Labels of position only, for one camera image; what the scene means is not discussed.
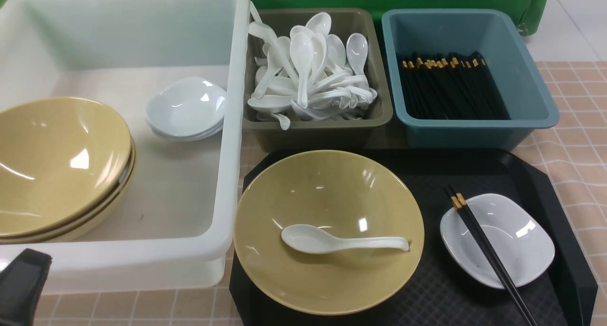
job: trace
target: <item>white tile floor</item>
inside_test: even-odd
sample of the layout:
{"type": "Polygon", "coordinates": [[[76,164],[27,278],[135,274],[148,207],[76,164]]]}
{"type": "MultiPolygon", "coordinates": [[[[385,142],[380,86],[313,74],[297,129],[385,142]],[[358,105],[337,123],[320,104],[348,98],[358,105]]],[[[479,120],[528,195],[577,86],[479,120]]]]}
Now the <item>white tile floor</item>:
{"type": "Polygon", "coordinates": [[[540,28],[527,37],[536,61],[607,61],[603,0],[548,0],[540,28]]]}

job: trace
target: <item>black chopsticks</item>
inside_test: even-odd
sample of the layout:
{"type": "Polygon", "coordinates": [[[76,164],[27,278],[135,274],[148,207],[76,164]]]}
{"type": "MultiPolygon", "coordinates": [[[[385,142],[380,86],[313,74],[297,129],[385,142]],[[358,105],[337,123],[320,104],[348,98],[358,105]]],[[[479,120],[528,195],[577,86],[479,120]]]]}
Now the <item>black chopsticks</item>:
{"type": "Polygon", "coordinates": [[[510,119],[479,52],[399,54],[409,115],[418,119],[510,119]]]}
{"type": "Polygon", "coordinates": [[[529,312],[523,298],[521,298],[520,294],[518,294],[518,290],[516,290],[516,286],[514,285],[512,278],[508,274],[504,264],[501,263],[497,253],[495,253],[494,247],[491,245],[491,242],[489,242],[489,239],[487,238],[487,235],[485,235],[481,225],[478,224],[477,219],[472,214],[472,210],[470,210],[470,207],[468,207],[468,204],[466,203],[466,200],[462,194],[459,192],[456,193],[451,185],[444,188],[444,190],[447,197],[449,197],[451,204],[453,204],[455,211],[457,211],[460,218],[464,221],[464,224],[466,224],[466,227],[468,227],[468,230],[470,230],[472,237],[483,251],[483,254],[487,258],[495,274],[497,274],[499,281],[501,281],[501,284],[508,291],[508,293],[510,293],[510,297],[514,301],[518,311],[520,311],[521,315],[523,316],[523,319],[525,319],[525,322],[527,322],[529,326],[537,326],[537,322],[535,322],[535,319],[533,319],[533,315],[531,315],[531,312],[529,312]]]}

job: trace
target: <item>black object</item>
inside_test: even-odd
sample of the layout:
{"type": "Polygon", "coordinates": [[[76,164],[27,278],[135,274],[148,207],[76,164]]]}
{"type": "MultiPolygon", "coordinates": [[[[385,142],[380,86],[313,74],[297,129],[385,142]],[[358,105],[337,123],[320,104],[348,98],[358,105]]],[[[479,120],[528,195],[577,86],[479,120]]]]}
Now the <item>black object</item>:
{"type": "MultiPolygon", "coordinates": [[[[301,151],[267,156],[244,180],[301,151]]],[[[300,313],[265,296],[234,254],[230,292],[245,326],[517,326],[524,325],[507,292],[486,287],[451,258],[440,236],[440,219],[451,206],[445,183],[472,197],[494,192],[509,197],[546,229],[555,244],[548,272],[520,294],[541,326],[589,326],[598,285],[548,177],[501,150],[358,150],[388,167],[409,187],[423,216],[425,243],[410,281],[382,304],[353,315],[300,313]]]]}
{"type": "Polygon", "coordinates": [[[31,326],[52,259],[25,249],[0,272],[0,326],[31,326]]]}
{"type": "Polygon", "coordinates": [[[397,56],[407,112],[418,119],[510,119],[479,52],[397,56]]]}
{"type": "Polygon", "coordinates": [[[495,253],[494,247],[491,245],[487,235],[485,235],[481,225],[477,221],[477,218],[472,213],[472,210],[470,210],[470,207],[468,206],[468,203],[466,203],[464,197],[461,195],[461,193],[456,193],[451,185],[445,188],[445,193],[447,194],[447,198],[453,204],[453,207],[459,214],[462,221],[464,221],[464,224],[466,224],[466,227],[468,227],[473,239],[477,242],[479,248],[481,248],[481,251],[483,251],[485,258],[491,265],[491,268],[493,268],[495,274],[499,278],[499,281],[508,291],[508,294],[510,294],[512,301],[514,301],[516,308],[521,313],[523,319],[525,319],[525,322],[529,326],[537,326],[537,322],[535,322],[529,308],[527,308],[523,298],[521,298],[521,295],[518,293],[516,285],[514,285],[514,281],[512,281],[512,278],[508,274],[504,264],[499,259],[498,254],[495,253]]]}

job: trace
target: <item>yellow bowl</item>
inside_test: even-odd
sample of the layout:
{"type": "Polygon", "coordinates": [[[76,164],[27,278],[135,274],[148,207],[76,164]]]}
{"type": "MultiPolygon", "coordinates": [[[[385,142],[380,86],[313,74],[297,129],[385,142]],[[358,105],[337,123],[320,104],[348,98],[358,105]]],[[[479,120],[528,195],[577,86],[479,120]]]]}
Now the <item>yellow bowl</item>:
{"type": "Polygon", "coordinates": [[[39,233],[36,235],[28,235],[21,237],[13,237],[13,238],[1,238],[1,244],[28,244],[28,243],[37,243],[37,242],[59,242],[59,237],[61,238],[61,242],[66,242],[67,240],[72,240],[80,235],[84,235],[85,233],[93,230],[94,227],[103,222],[106,218],[110,216],[110,214],[115,210],[115,207],[118,204],[118,201],[121,199],[119,196],[126,191],[130,184],[130,179],[132,179],[132,175],[135,170],[135,165],[137,164],[137,153],[135,149],[135,142],[132,141],[131,146],[131,154],[129,158],[129,162],[126,165],[126,172],[124,173],[124,178],[122,181],[119,181],[115,184],[114,188],[109,192],[109,194],[102,199],[95,207],[93,207],[90,211],[86,212],[82,216],[79,216],[75,220],[70,220],[65,224],[57,227],[56,229],[52,229],[50,231],[46,231],[43,233],[39,233]]]}
{"type": "Polygon", "coordinates": [[[0,145],[0,235],[30,235],[88,211],[112,189],[130,133],[109,106],[56,98],[1,112],[0,145]]]}
{"type": "Polygon", "coordinates": [[[423,250],[419,207],[384,166],[341,151],[311,151],[276,162],[243,193],[234,226],[241,265],[262,292],[314,315],[345,315],[386,300],[412,276],[423,250]],[[337,237],[401,236],[410,251],[299,253],[282,242],[293,224],[337,237]]]}

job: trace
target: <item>small square dish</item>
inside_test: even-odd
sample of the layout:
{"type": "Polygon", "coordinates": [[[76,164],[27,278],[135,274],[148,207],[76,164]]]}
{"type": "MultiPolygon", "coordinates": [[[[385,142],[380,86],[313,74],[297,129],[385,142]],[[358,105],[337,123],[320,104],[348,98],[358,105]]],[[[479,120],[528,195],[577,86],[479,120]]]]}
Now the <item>small square dish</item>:
{"type": "MultiPolygon", "coordinates": [[[[517,287],[548,269],[554,259],[552,239],[523,208],[492,193],[466,202],[517,287]]],[[[455,209],[442,216],[440,228],[447,250],[465,272],[484,285],[504,289],[455,209]]]]}

